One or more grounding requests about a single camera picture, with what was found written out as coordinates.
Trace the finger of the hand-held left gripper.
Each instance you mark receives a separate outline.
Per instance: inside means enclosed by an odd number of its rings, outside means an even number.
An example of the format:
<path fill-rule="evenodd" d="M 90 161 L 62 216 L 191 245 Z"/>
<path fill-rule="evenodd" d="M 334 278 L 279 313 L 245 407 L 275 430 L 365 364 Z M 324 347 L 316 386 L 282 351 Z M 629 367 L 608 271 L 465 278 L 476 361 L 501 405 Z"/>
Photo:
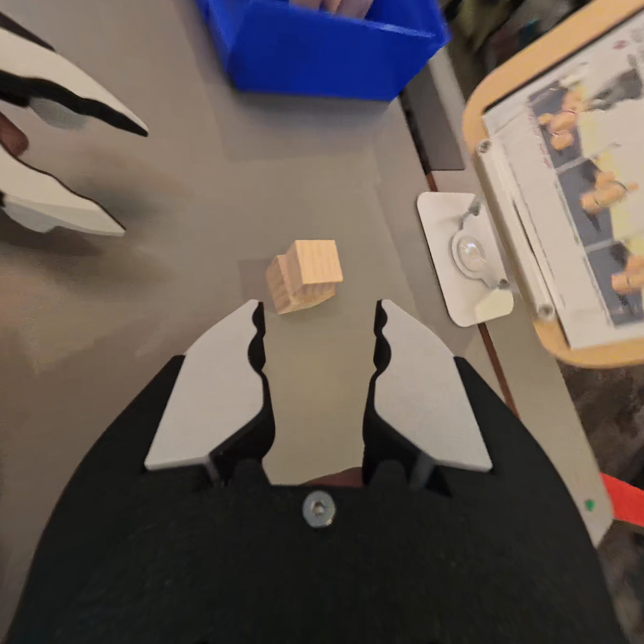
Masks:
<path fill-rule="evenodd" d="M 76 194 L 51 174 L 26 165 L 4 147 L 1 210 L 34 232 L 64 228 L 100 236 L 125 234 L 125 228 L 96 201 Z"/>
<path fill-rule="evenodd" d="M 147 125 L 88 73 L 55 50 L 1 28 L 1 98 L 30 106 L 52 101 L 72 113 L 147 137 Z"/>

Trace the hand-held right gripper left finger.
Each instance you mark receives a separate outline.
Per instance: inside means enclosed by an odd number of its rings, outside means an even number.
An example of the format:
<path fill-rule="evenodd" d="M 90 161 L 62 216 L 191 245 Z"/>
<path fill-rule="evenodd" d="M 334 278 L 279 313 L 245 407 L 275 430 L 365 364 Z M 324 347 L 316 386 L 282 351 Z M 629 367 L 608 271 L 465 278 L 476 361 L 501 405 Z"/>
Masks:
<path fill-rule="evenodd" d="M 244 460 L 261 463 L 276 425 L 263 338 L 264 306 L 249 300 L 184 353 L 146 456 L 146 469 L 203 466 L 231 476 Z"/>

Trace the blue plastic bin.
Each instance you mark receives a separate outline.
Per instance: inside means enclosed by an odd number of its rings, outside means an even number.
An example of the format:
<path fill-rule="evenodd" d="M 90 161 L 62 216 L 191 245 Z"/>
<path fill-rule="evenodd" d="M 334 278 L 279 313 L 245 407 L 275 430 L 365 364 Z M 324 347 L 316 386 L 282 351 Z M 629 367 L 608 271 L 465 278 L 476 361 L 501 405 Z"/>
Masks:
<path fill-rule="evenodd" d="M 241 92 L 390 102 L 449 42 L 437 1 L 374 1 L 365 18 L 289 1 L 195 1 Z"/>

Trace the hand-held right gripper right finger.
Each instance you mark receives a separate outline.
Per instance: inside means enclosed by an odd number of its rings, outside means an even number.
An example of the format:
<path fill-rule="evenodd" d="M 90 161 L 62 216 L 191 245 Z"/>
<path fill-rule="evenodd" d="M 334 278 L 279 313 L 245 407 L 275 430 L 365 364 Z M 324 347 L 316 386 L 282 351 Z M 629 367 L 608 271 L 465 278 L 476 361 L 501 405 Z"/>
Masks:
<path fill-rule="evenodd" d="M 434 466 L 490 472 L 454 353 L 391 300 L 376 305 L 374 335 L 375 372 L 363 419 L 365 471 L 395 459 L 409 476 L 429 475 Z"/>

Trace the person's left hand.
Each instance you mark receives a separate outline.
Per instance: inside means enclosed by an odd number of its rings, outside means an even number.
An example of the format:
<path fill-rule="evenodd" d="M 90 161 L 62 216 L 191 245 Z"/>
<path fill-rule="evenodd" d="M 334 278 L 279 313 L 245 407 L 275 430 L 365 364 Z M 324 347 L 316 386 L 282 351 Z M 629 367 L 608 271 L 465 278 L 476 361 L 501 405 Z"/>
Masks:
<path fill-rule="evenodd" d="M 3 113 L 0 114 L 1 120 L 1 145 L 13 157 L 20 157 L 29 147 L 28 137 Z"/>

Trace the wooden display board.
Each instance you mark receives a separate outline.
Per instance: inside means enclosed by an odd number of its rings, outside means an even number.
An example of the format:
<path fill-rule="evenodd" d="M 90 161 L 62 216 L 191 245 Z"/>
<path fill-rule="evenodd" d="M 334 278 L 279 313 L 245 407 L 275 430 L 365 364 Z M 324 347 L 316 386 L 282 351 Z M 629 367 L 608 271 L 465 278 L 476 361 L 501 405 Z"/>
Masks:
<path fill-rule="evenodd" d="M 463 137 L 488 200 L 493 199 L 493 185 L 484 178 L 482 163 L 477 159 L 479 144 L 488 138 L 484 112 L 493 103 L 516 92 L 642 10 L 642 1 L 592 1 L 511 57 L 476 87 L 464 108 Z M 583 368 L 619 368 L 643 364 L 641 338 L 594 348 L 571 349 L 558 318 L 546 321 L 537 317 L 535 299 L 516 251 L 510 251 L 510 258 L 511 267 L 519 278 L 519 292 L 528 304 L 538 340 L 553 357 Z"/>

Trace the orange striped traffic cone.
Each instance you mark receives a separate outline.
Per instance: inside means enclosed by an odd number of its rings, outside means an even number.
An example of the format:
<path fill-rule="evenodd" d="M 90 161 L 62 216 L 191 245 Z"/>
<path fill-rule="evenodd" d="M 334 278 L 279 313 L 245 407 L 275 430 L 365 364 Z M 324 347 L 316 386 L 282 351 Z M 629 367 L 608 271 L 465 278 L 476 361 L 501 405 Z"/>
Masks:
<path fill-rule="evenodd" d="M 614 521 L 643 534 L 643 490 L 602 473 L 601 479 L 609 496 Z"/>

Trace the large wooden cube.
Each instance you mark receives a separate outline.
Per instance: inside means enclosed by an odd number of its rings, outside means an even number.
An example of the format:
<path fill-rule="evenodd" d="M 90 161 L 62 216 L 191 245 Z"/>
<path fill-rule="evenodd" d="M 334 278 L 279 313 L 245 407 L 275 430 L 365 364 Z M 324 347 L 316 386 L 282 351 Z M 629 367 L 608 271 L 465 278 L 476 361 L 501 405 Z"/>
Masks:
<path fill-rule="evenodd" d="M 364 19 L 374 1 L 321 1 L 320 7 L 333 15 L 352 19 Z"/>
<path fill-rule="evenodd" d="M 337 284 L 313 285 L 294 291 L 288 276 L 285 255 L 277 255 L 270 262 L 265 279 L 277 314 L 286 314 L 316 307 L 336 293 Z"/>

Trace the white instruction sheet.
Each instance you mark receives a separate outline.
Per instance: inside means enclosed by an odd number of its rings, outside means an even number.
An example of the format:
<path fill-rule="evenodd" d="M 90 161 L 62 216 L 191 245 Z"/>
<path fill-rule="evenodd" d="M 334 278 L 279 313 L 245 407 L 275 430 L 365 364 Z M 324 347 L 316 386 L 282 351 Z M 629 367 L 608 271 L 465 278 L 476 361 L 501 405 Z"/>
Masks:
<path fill-rule="evenodd" d="M 643 10 L 487 108 L 573 350 L 643 337 Z"/>

